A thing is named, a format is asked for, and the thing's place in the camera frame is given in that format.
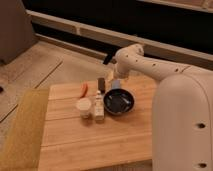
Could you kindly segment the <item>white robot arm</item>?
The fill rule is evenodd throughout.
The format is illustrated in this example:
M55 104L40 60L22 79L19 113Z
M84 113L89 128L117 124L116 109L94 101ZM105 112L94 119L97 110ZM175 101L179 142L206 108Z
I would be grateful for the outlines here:
M146 57L141 44L123 47L112 57L113 78L135 70L157 82L153 171L213 171L213 70Z

